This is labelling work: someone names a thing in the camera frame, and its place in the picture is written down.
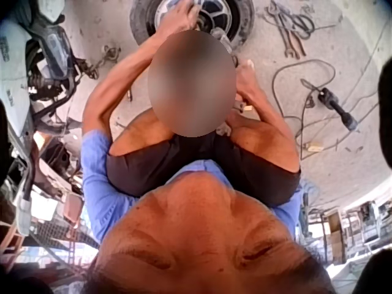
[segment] wheel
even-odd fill
[[[152,36],[161,19],[179,0],[135,0],[130,10],[130,28],[140,45]],[[246,41],[254,22],[252,0],[194,0],[202,5],[198,16],[201,31],[222,28],[236,49]]]

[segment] spanner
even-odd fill
[[[268,13],[270,15],[272,15],[275,19],[275,24],[279,30],[279,33],[282,36],[284,45],[285,45],[285,51],[284,51],[284,55],[286,57],[288,57],[289,55],[291,55],[292,57],[296,56],[296,51],[293,49],[293,47],[290,44],[290,40],[288,39],[288,35],[286,30],[284,29],[284,23],[283,23],[283,19],[281,18],[281,10],[280,8],[278,8],[278,6],[274,3],[274,5],[272,5],[273,2],[271,2],[271,4],[268,6]]]

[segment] motorcycle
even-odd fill
[[[11,194],[16,206],[17,229],[29,235],[31,190],[34,184],[37,150],[36,131],[62,137],[80,122],[67,118],[53,121],[56,109],[75,94],[80,78],[98,79],[98,67],[115,61],[119,49],[105,47],[95,66],[76,58],[67,34],[60,26],[64,0],[20,0],[0,23],[0,100],[6,110],[12,162],[2,189]]]

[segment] gray floor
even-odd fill
[[[382,64],[392,54],[391,15],[383,1],[370,0],[301,0],[280,1],[293,12],[309,12],[319,29],[310,40],[304,42],[307,57],[303,60],[322,59],[336,68],[336,78],[328,87],[337,94],[344,108],[350,110],[363,96],[377,90],[377,81]],[[239,55],[251,58],[257,70],[261,87],[271,103],[276,105],[271,82],[275,72],[282,66],[297,60],[284,57],[284,45],[277,29],[263,19],[264,7],[269,0],[254,1],[256,14],[253,31],[240,49]],[[129,26],[129,11],[132,1],[125,0],[67,0],[64,27],[70,37],[74,53],[96,62],[104,45],[121,47],[120,59],[135,51],[138,46]],[[106,64],[100,70],[100,79],[112,67]],[[296,66],[279,73],[275,82],[277,99],[285,115],[301,116],[305,98],[309,92],[300,83],[305,78],[320,85],[331,77],[332,71],[316,62]],[[81,119],[83,108],[96,81],[84,78],[71,102],[70,116]],[[122,128],[114,122],[126,125],[150,105],[146,88],[146,73],[132,87],[134,100],[124,99],[112,117],[112,132],[116,137]],[[377,104],[377,95],[358,102],[352,111],[357,120]],[[69,105],[59,109],[65,115]],[[306,111],[304,122],[309,124],[328,118],[334,113],[317,103]],[[288,119],[296,133],[300,124]],[[304,142],[319,142],[324,147],[333,146],[344,138],[348,131],[339,119],[314,124],[304,130]],[[389,181],[390,170],[382,157],[378,139],[378,107],[363,119],[358,131],[352,133],[337,148],[318,154],[304,152],[302,162],[306,179],[313,182],[320,193],[314,194],[310,204],[319,208],[345,207],[374,188]],[[81,132],[78,130],[65,138],[75,152],[80,150]]]

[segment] person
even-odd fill
[[[232,111],[229,137],[174,134],[154,110],[112,142],[110,116],[172,34],[200,8],[181,0],[156,33],[114,66],[83,113],[83,191],[102,242],[86,293],[334,293],[293,240],[302,191],[294,137],[248,62],[237,93],[260,120]]]

